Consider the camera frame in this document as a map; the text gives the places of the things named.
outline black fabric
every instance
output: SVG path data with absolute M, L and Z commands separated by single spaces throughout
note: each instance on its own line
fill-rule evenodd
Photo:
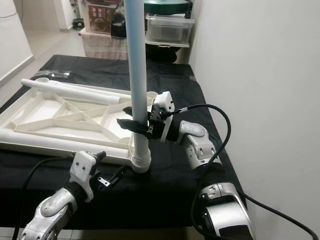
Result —
M 128 62 L 75 56 L 54 55 L 41 70 L 70 71 L 68 78 L 50 77 L 69 83 L 130 89 Z M 22 87 L 2 108 L 28 90 Z M 147 62 L 147 90 L 170 91 L 175 107 L 205 103 L 202 90 L 189 65 Z M 212 142 L 221 144 L 209 111 L 194 109 L 175 116 L 203 125 Z M 127 229 L 190 226 L 190 208 L 196 181 L 181 146 L 172 142 L 150 140 L 151 168 L 145 174 L 127 170 L 125 176 L 105 197 L 86 203 L 71 218 L 66 228 Z M 25 201 L 22 224 L 29 222 L 36 206 L 69 180 L 69 163 L 49 163 L 34 174 L 27 190 L 27 199 L 19 197 L 20 189 L 31 168 L 47 156 L 0 150 L 0 226 L 13 227 L 15 209 Z M 225 151 L 220 154 L 232 182 L 237 176 Z M 101 165 L 99 170 L 111 176 L 118 166 Z

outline green lid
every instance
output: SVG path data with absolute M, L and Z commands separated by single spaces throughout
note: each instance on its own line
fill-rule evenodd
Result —
M 149 14 L 184 14 L 188 10 L 187 0 L 144 0 L 144 12 Z

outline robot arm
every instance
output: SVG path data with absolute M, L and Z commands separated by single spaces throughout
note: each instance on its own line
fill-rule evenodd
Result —
M 148 126 L 128 119 L 117 121 L 122 128 L 143 134 L 149 139 L 160 139 L 161 142 L 169 140 L 183 146 L 197 179 L 207 169 L 216 149 L 202 125 L 184 120 L 174 121 L 173 116 L 168 114 L 174 110 L 174 102 L 167 91 L 156 97 L 148 113 Z M 130 107 L 124 111 L 129 115 L 132 113 Z M 219 157 L 209 167 L 211 171 L 201 181 L 198 196 L 203 228 L 220 237 L 254 240 L 253 225 L 247 209 L 235 186 L 228 180 Z
M 105 180 L 97 170 L 98 163 L 105 156 L 105 152 L 96 155 L 77 152 L 71 165 L 69 183 L 38 205 L 19 240 L 56 240 L 81 203 L 90 202 L 95 193 L 109 191 L 122 177 L 126 166 Z

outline black tablecloth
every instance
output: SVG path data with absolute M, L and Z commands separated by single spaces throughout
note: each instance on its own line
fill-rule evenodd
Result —
M 54 55 L 41 70 L 55 72 L 56 74 L 50 77 L 52 80 L 130 90 L 129 66 L 124 60 Z M 57 70 L 69 71 L 70 74 L 57 74 Z M 0 108 L 0 113 L 28 89 L 22 87 Z M 147 62 L 147 90 L 157 93 L 170 91 L 177 109 L 205 103 L 193 71 L 186 64 Z M 203 125 L 216 147 L 217 144 L 221 144 L 207 109 L 194 109 L 178 114 L 175 118 Z M 160 143 L 159 140 L 150 140 L 149 148 L 152 161 L 148 173 L 139 175 L 128 170 L 112 192 L 86 203 L 85 207 L 72 216 L 66 228 L 127 229 L 189 226 L 190 207 L 196 182 L 184 149 L 172 142 Z M 29 171 L 39 160 L 47 157 L 0 151 L 0 226 L 14 226 L 15 209 L 20 201 L 25 202 L 22 222 L 26 224 L 31 220 L 35 207 L 68 182 L 70 164 L 50 163 L 34 174 L 28 187 L 27 198 L 20 198 L 20 188 Z M 220 158 L 230 179 L 238 183 L 225 151 L 220 154 Z M 99 169 L 103 174 L 111 175 L 117 166 L 101 166 Z

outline tiled floor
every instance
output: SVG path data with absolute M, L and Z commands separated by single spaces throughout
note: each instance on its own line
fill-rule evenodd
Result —
M 22 78 L 32 77 L 55 54 L 84 57 L 85 52 L 78 31 L 69 33 L 27 33 L 35 61 L 0 88 L 2 106 L 20 87 Z M 0 240 L 11 240 L 13 228 L 0 227 Z M 123 229 L 123 230 L 62 230 L 58 239 L 72 240 L 203 240 L 194 228 Z

